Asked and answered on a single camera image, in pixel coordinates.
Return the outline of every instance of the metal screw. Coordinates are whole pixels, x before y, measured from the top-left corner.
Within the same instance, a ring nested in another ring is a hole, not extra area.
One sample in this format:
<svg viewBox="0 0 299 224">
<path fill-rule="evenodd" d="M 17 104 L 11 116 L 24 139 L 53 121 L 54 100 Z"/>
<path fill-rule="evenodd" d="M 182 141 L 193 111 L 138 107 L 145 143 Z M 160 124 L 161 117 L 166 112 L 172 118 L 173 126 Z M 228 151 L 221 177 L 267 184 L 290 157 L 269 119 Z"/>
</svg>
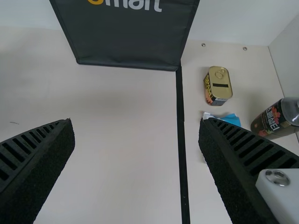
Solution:
<svg viewBox="0 0 299 224">
<path fill-rule="evenodd" d="M 266 178 L 273 184 L 285 187 L 290 184 L 290 178 L 282 171 L 269 169 L 266 171 Z"/>
</svg>

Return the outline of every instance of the ribbed rubber pad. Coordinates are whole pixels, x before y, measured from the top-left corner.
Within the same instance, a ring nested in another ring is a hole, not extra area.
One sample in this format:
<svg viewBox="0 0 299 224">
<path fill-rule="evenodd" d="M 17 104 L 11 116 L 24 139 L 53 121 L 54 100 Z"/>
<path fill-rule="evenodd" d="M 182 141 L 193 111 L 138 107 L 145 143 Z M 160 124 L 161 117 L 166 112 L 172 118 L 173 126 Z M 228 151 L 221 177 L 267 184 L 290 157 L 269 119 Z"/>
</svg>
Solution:
<svg viewBox="0 0 299 224">
<path fill-rule="evenodd" d="M 268 168 L 297 168 L 299 157 L 243 128 L 201 120 L 199 147 L 234 224 L 278 224 L 255 183 Z"/>
<path fill-rule="evenodd" d="M 75 147 L 70 119 L 0 143 L 0 224 L 31 224 Z"/>
<path fill-rule="evenodd" d="M 297 155 L 272 141 L 227 122 L 211 120 L 215 129 L 226 139 L 231 150 L 255 180 L 263 169 L 299 167 Z"/>
</svg>

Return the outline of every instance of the can label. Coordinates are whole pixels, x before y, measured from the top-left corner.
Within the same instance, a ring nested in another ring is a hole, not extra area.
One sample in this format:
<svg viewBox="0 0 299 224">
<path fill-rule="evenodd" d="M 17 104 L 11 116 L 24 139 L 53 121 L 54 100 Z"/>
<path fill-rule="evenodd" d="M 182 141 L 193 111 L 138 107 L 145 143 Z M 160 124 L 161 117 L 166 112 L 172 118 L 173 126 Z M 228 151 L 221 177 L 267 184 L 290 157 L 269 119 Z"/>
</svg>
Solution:
<svg viewBox="0 0 299 224">
<path fill-rule="evenodd" d="M 206 89 L 206 91 L 205 91 L 206 102 L 209 105 L 212 105 L 212 106 L 221 106 L 221 105 L 223 105 L 228 100 L 228 99 L 216 98 L 212 94 L 211 81 L 210 81 L 209 74 L 205 77 L 204 84 L 205 84 L 205 89 Z"/>
<path fill-rule="evenodd" d="M 251 124 L 251 130 L 260 136 L 267 136 L 289 127 L 282 109 L 281 100 L 267 108 Z"/>
</svg>

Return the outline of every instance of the black tape line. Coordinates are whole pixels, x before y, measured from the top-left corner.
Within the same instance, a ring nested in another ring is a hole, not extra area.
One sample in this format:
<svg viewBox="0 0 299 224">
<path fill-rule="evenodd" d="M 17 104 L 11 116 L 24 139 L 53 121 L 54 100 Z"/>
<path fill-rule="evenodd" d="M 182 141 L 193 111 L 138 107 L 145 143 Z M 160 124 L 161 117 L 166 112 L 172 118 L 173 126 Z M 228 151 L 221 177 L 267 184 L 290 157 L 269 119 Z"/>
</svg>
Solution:
<svg viewBox="0 0 299 224">
<path fill-rule="evenodd" d="M 185 148 L 183 77 L 182 77 L 181 65 L 176 71 L 176 84 L 177 84 L 177 124 L 178 124 L 178 165 L 179 165 L 179 179 L 180 179 L 180 191 L 181 191 L 182 224 L 190 224 L 188 178 L 187 178 L 187 163 L 186 163 L 186 148 Z"/>
</svg>

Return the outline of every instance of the bottle label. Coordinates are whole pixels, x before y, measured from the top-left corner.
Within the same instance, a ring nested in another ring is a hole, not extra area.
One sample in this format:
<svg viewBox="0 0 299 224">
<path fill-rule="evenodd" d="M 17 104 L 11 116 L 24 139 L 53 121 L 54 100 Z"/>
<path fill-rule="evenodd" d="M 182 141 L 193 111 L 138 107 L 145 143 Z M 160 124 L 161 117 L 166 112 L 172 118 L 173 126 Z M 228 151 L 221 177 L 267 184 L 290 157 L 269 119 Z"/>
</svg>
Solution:
<svg viewBox="0 0 299 224">
<path fill-rule="evenodd" d="M 261 113 L 251 126 L 252 131 L 260 136 L 267 136 L 287 128 L 290 124 L 286 121 L 282 109 L 281 100 Z"/>
</svg>

